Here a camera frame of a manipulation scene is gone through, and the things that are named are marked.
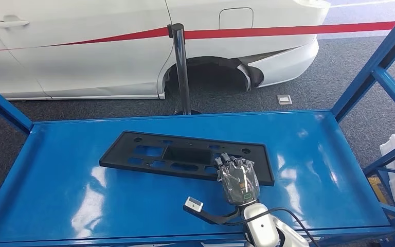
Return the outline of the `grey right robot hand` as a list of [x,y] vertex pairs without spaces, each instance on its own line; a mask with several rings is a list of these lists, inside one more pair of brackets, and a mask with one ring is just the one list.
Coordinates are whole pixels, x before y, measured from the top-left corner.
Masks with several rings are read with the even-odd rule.
[[260,187],[253,161],[225,152],[216,157],[214,162],[217,167],[217,181],[222,184],[229,204],[242,206],[258,199]]

